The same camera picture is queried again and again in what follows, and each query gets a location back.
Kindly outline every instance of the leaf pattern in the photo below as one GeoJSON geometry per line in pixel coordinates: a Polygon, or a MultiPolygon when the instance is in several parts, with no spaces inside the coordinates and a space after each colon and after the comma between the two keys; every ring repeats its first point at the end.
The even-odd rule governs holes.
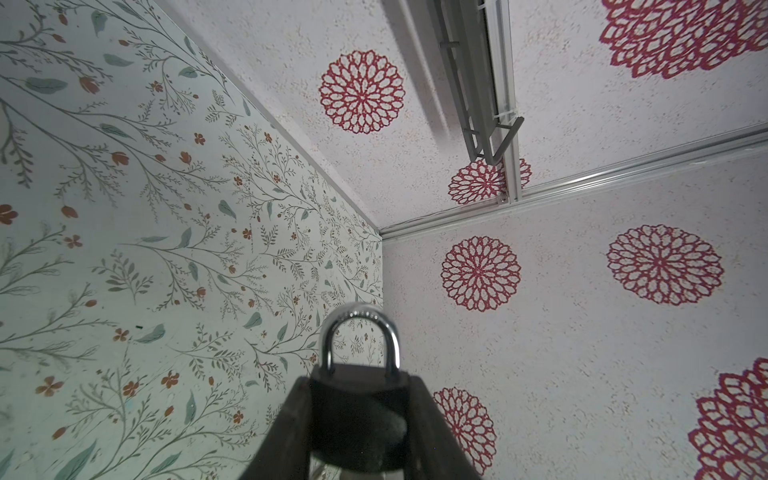
{"type": "Polygon", "coordinates": [[[0,11],[0,476],[236,478],[380,236],[151,0],[0,11]]]}
{"type": "Polygon", "coordinates": [[[80,471],[88,463],[88,459],[91,457],[91,453],[93,453],[95,447],[96,442],[93,442],[90,447],[78,453],[72,460],[67,462],[67,465],[64,465],[64,467],[58,471],[54,480],[75,480],[80,474],[80,471]]]}

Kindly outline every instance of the metal bracket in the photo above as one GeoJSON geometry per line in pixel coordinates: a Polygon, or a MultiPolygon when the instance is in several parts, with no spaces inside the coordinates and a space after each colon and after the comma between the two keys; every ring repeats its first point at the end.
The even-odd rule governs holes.
{"type": "Polygon", "coordinates": [[[517,117],[512,125],[498,122],[510,112],[499,114],[496,108],[484,12],[492,3],[489,0],[478,7],[466,0],[427,1],[467,155],[471,162],[484,159],[488,165],[502,161],[524,120],[517,117]],[[508,132],[494,152],[491,139],[496,128],[508,132]]]}

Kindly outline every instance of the white textured wall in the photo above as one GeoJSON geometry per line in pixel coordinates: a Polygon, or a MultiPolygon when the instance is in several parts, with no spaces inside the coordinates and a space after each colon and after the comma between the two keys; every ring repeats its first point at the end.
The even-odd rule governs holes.
{"type": "Polygon", "coordinates": [[[719,374],[768,357],[767,180],[766,158],[753,158],[385,241],[403,365],[432,390],[457,386],[485,405],[498,436],[486,478],[694,478],[696,399],[719,374]],[[612,277],[617,235],[660,223],[722,257],[711,296],[659,305],[612,277]],[[521,281],[480,313],[448,298],[441,272],[454,244],[486,235],[511,246],[521,281]]]}

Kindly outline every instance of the green leaf print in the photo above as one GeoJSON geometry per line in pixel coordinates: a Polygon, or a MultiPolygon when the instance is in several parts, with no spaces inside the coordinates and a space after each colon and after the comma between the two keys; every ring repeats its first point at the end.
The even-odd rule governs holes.
{"type": "Polygon", "coordinates": [[[39,94],[54,94],[59,90],[64,90],[68,83],[55,78],[35,78],[30,77],[24,82],[24,86],[39,94]]]}
{"type": "Polygon", "coordinates": [[[237,215],[235,215],[234,211],[232,211],[232,209],[230,208],[230,205],[226,201],[224,201],[224,200],[219,202],[219,211],[222,214],[229,215],[230,217],[234,218],[235,220],[237,219],[237,215]]]}
{"type": "Polygon", "coordinates": [[[194,402],[194,395],[190,392],[190,399],[187,400],[187,414],[184,416],[184,424],[189,425],[194,419],[194,414],[197,411],[197,404],[194,402]]]}
{"type": "Polygon", "coordinates": [[[157,467],[155,467],[152,470],[150,470],[150,475],[154,475],[156,473],[160,473],[163,470],[165,470],[166,468],[170,467],[171,465],[176,463],[176,461],[179,459],[180,455],[181,455],[181,452],[178,452],[176,455],[171,455],[170,457],[166,458],[157,467]]]}
{"type": "Polygon", "coordinates": [[[13,450],[11,450],[11,453],[7,454],[4,459],[2,459],[2,462],[0,462],[0,478],[3,478],[5,476],[5,473],[8,471],[8,467],[11,466],[11,457],[13,456],[13,450]]]}
{"type": "Polygon", "coordinates": [[[114,65],[115,67],[127,67],[128,65],[133,63],[132,61],[123,60],[117,55],[112,55],[108,53],[104,54],[104,61],[106,61],[110,65],[114,65]]]}
{"type": "Polygon", "coordinates": [[[91,457],[95,446],[96,442],[93,442],[90,447],[78,453],[72,460],[67,462],[67,465],[64,465],[64,468],[58,471],[54,480],[75,480],[88,463],[88,459],[91,457]]]}
{"type": "Polygon", "coordinates": [[[107,14],[98,10],[94,11],[91,13],[91,22],[94,24],[94,32],[98,37],[98,32],[104,30],[104,26],[107,24],[107,14]]]}
{"type": "Polygon", "coordinates": [[[176,248],[187,248],[190,246],[190,239],[192,238],[192,227],[187,228],[184,233],[181,234],[181,242],[176,248]]]}
{"type": "Polygon", "coordinates": [[[184,67],[179,72],[180,77],[187,77],[187,78],[195,78],[197,76],[197,72],[192,67],[184,67]]]}
{"type": "Polygon", "coordinates": [[[190,53],[191,53],[192,55],[195,55],[195,56],[197,56],[197,54],[194,52],[194,48],[192,48],[192,43],[190,42],[190,39],[189,39],[189,38],[187,38],[187,37],[184,37],[184,44],[187,46],[187,48],[189,48],[189,50],[190,50],[190,53]]]}
{"type": "Polygon", "coordinates": [[[243,327],[250,329],[259,325],[261,325],[261,313],[254,312],[253,315],[251,315],[250,318],[248,319],[248,322],[245,325],[243,325],[243,327]]]}
{"type": "Polygon", "coordinates": [[[136,13],[136,11],[134,9],[132,9],[128,5],[124,4],[123,2],[112,2],[112,3],[114,3],[115,5],[120,7],[120,10],[122,10],[123,12],[125,12],[125,13],[127,13],[129,15],[133,15],[134,17],[139,18],[140,20],[143,20],[141,18],[141,16],[138,13],[136,13]]]}
{"type": "Polygon", "coordinates": [[[152,330],[151,333],[148,333],[145,336],[142,336],[140,339],[136,340],[139,343],[152,343],[155,340],[159,340],[163,338],[163,335],[165,335],[165,327],[161,323],[158,326],[154,327],[154,330],[152,330]]]}
{"type": "Polygon", "coordinates": [[[197,264],[195,262],[190,262],[190,275],[197,280],[197,264]]]}
{"type": "Polygon", "coordinates": [[[133,138],[132,136],[130,136],[129,134],[126,134],[124,131],[115,127],[114,125],[99,124],[99,127],[101,127],[101,129],[108,134],[117,135],[118,137],[133,138]]]}

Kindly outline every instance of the padlock body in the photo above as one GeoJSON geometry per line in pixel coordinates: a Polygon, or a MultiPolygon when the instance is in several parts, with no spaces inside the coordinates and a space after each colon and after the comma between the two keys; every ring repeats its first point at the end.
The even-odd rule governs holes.
{"type": "Polygon", "coordinates": [[[382,368],[337,364],[315,366],[312,392],[313,454],[356,472],[403,468],[408,450],[409,376],[387,376],[382,368]]]}

